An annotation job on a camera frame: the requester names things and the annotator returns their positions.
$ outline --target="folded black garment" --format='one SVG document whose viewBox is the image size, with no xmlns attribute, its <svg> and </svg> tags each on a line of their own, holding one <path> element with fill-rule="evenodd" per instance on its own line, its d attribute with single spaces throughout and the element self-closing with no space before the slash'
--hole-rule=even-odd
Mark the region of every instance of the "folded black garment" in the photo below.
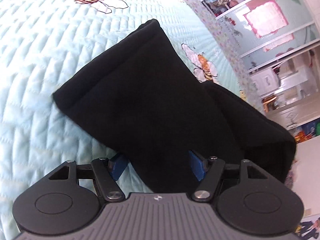
<svg viewBox="0 0 320 240">
<path fill-rule="evenodd" d="M 200 83 L 150 20 L 96 57 L 54 94 L 58 108 L 124 153 L 157 193 L 192 192 L 188 150 L 227 163 L 247 158 L 285 180 L 295 141 L 211 81 Z"/>
</svg>

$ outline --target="bed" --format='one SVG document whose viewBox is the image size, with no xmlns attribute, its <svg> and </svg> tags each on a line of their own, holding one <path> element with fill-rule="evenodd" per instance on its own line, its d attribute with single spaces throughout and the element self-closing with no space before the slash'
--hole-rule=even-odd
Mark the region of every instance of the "bed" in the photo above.
<svg viewBox="0 0 320 240">
<path fill-rule="evenodd" d="M 201 58 L 215 68 L 213 82 L 239 95 L 230 64 L 183 0 L 0 0 L 0 240 L 19 233 L 13 201 L 41 177 L 69 159 L 115 154 L 60 113 L 51 95 L 152 18 L 199 79 Z M 150 191 L 130 165 L 118 183 L 126 194 Z"/>
</svg>

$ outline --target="silver bolt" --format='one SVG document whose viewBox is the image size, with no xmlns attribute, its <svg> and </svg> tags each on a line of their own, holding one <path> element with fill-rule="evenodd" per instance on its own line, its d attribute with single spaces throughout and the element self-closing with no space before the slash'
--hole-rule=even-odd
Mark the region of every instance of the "silver bolt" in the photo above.
<svg viewBox="0 0 320 240">
<path fill-rule="evenodd" d="M 120 199 L 122 194 L 119 191 L 110 191 L 107 195 L 109 199 Z"/>
<path fill-rule="evenodd" d="M 205 198 L 210 197 L 210 193 L 205 190 L 199 190 L 199 191 L 195 192 L 195 197 L 198 199 L 205 199 Z"/>
</svg>

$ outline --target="white wall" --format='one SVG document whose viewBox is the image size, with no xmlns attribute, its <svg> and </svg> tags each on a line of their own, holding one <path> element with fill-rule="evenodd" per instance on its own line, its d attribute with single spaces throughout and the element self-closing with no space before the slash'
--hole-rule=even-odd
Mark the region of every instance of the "white wall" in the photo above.
<svg viewBox="0 0 320 240">
<path fill-rule="evenodd" d="M 293 191 L 311 215 L 320 214 L 320 136 L 297 145 Z"/>
</svg>

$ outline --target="person in dark suit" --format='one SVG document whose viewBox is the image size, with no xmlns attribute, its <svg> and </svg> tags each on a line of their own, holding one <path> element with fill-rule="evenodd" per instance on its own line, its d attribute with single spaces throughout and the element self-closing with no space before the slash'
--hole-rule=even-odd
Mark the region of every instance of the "person in dark suit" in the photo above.
<svg viewBox="0 0 320 240">
<path fill-rule="evenodd" d="M 305 221 L 300 223 L 301 230 L 299 236 L 303 240 L 308 240 L 310 238 L 318 239 L 320 231 L 320 217 L 315 221 Z"/>
</svg>

